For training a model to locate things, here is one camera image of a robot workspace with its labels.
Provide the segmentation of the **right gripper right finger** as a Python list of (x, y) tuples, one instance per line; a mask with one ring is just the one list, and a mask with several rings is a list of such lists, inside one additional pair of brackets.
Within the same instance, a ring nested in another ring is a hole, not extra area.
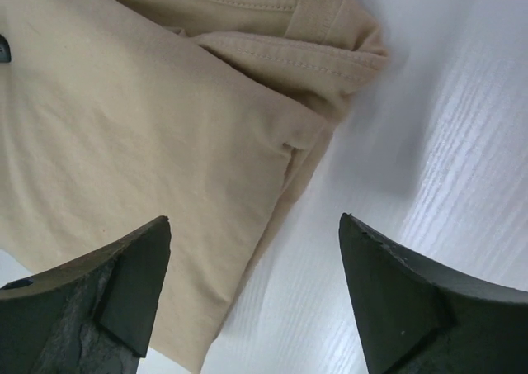
[(343, 214), (339, 243), (370, 373), (525, 373), (527, 294), (472, 277)]

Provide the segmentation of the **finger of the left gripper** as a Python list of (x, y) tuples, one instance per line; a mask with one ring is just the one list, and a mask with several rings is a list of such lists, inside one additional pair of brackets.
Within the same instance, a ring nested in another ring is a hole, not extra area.
[(4, 36), (0, 36), (0, 63), (8, 64), (12, 61), (10, 45)]

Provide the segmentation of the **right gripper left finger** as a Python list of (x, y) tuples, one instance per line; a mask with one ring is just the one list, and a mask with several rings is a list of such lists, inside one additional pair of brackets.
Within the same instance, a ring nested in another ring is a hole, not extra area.
[(3, 373), (135, 373), (170, 258), (159, 216), (125, 237), (1, 289)]

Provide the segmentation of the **beige t-shirt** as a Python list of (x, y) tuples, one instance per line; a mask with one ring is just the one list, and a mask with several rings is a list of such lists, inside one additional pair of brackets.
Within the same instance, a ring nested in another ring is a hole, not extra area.
[(352, 96), (356, 0), (1, 0), (1, 246), (32, 272), (166, 215), (152, 345), (200, 372)]

